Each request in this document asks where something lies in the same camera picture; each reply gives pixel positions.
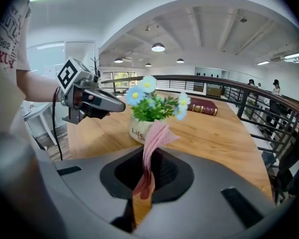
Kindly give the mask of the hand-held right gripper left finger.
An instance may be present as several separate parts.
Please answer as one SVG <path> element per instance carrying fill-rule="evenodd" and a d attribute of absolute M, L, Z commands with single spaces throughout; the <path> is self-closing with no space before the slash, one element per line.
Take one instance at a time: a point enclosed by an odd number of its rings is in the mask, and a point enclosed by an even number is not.
<path fill-rule="evenodd" d="M 143 147 L 138 147 L 106 164 L 100 181 L 114 198 L 130 199 L 143 174 Z"/>

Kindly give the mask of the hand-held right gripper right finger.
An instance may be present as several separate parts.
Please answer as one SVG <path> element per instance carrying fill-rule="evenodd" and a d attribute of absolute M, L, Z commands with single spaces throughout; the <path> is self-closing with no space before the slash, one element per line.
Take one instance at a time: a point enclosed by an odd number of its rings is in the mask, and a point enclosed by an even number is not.
<path fill-rule="evenodd" d="M 151 156 L 151 171 L 155 182 L 151 198 L 153 204 L 179 199 L 194 181 L 193 169 L 184 159 L 183 153 L 176 153 L 169 148 L 154 151 Z"/>

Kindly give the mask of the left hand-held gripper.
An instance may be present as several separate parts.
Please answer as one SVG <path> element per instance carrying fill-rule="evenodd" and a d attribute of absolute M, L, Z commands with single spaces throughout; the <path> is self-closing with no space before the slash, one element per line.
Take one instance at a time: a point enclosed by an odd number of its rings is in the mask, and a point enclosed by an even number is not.
<path fill-rule="evenodd" d="M 78 124 L 86 116 L 103 119 L 110 115 L 109 112 L 120 113 L 126 108 L 126 104 L 115 95 L 98 89 L 98 76 L 71 56 L 57 74 L 57 82 L 60 87 L 60 103 L 68 107 L 68 116 L 63 118 L 66 122 Z M 76 89 L 83 90 L 83 103 L 92 108 L 74 106 L 73 96 Z"/>

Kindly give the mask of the person's left hand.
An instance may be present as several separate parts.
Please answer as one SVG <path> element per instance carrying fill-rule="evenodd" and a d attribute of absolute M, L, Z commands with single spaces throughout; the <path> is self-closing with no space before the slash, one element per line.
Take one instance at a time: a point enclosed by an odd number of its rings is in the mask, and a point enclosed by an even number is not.
<path fill-rule="evenodd" d="M 90 104 L 94 99 L 93 95 L 85 92 L 82 89 L 76 89 L 73 96 L 73 104 L 75 107 L 80 107 L 84 104 Z"/>

